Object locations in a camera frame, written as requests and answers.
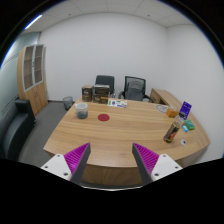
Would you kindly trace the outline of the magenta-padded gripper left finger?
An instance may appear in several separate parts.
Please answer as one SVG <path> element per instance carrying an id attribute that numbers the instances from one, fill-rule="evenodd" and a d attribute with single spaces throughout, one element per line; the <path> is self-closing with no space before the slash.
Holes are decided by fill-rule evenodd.
<path id="1" fill-rule="evenodd" d="M 90 153 L 90 144 L 86 143 L 65 155 L 54 155 L 42 166 L 42 169 L 79 185 Z"/>

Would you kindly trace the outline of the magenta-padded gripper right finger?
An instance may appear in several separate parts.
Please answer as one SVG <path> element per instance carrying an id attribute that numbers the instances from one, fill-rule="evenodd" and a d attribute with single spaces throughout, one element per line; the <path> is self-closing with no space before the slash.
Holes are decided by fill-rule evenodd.
<path id="1" fill-rule="evenodd" d="M 182 169 L 182 167 L 167 154 L 158 155 L 137 143 L 132 145 L 132 154 L 136 160 L 144 185 Z"/>

